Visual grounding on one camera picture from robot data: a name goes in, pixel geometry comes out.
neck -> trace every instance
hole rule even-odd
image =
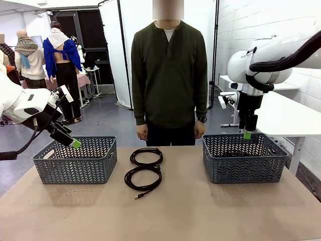
[[[157,20],[157,26],[165,30],[172,30],[180,24],[180,20]]]

gray floor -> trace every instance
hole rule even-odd
[[[145,142],[140,141],[135,133],[133,112],[117,105],[115,95],[96,99],[82,109],[83,122],[72,125],[72,134],[75,136],[117,136],[118,147],[144,147]],[[213,109],[209,110],[207,134],[236,133],[237,128],[220,128],[222,123],[233,121],[232,110],[222,110],[215,102]],[[32,130],[22,125],[0,127],[0,152],[18,150],[32,135]],[[25,175],[34,163],[31,157],[51,141],[48,133],[41,134],[29,148],[14,161],[0,161],[0,196],[13,184]]]

man's right hand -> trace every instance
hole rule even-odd
[[[136,133],[139,139],[147,141],[148,128],[146,124],[137,126]]]

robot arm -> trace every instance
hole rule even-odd
[[[65,86],[58,88],[55,93],[47,89],[23,89],[0,73],[0,115],[36,131],[47,130],[50,137],[61,144],[78,148],[81,143],[73,139],[69,135],[71,130],[59,121],[62,116],[56,106],[59,98],[73,101]],[[16,159],[18,154],[19,152],[0,153],[0,160]]]
[[[254,41],[248,51],[234,54],[228,63],[229,87],[237,91],[240,129],[256,130],[263,95],[283,83],[293,67],[321,69],[321,26],[318,21],[302,32]]]

basket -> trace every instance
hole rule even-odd
[[[82,144],[78,149],[52,141],[33,157],[43,184],[108,181],[117,162],[116,137],[74,138]]]
[[[288,158],[280,146],[261,133],[203,137],[203,161],[215,184],[279,182]]]

